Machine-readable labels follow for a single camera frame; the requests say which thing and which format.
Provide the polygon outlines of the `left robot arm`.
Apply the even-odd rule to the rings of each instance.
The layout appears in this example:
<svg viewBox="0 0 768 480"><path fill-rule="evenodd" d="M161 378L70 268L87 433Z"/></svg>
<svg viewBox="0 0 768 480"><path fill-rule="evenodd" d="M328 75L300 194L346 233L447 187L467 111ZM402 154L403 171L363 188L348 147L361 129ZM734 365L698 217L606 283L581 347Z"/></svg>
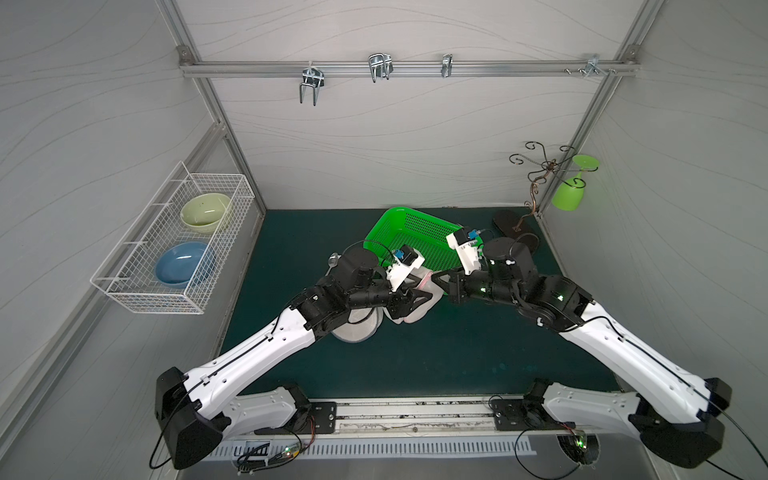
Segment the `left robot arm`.
<svg viewBox="0 0 768 480"><path fill-rule="evenodd" d="M227 437L286 425L307 400L298 389L279 387L238 400L238 394L294 353L348 324L353 311L384 309L406 317L431 300L429 292L406 285L423 255L404 245L383 268L377 255L354 247L315 285L293 297L278 316L221 356L183 372L171 367L155 384L155 418L168 463L189 468Z"/></svg>

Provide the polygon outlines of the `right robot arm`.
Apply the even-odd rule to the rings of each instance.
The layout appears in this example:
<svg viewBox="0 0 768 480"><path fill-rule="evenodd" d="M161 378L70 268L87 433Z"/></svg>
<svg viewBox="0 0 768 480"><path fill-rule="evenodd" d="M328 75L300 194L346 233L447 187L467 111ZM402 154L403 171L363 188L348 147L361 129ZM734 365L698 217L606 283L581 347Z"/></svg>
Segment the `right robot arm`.
<svg viewBox="0 0 768 480"><path fill-rule="evenodd" d="M731 387L667 359L615 320L593 296L561 275L542 275L528 247L511 238L487 243L475 231L446 237L459 267L431 276L456 304L471 299L514 307L535 326L580 347L631 387L610 393L538 380L525 396L536 423L587 426L640 441L663 460L693 469L719 452Z"/></svg>

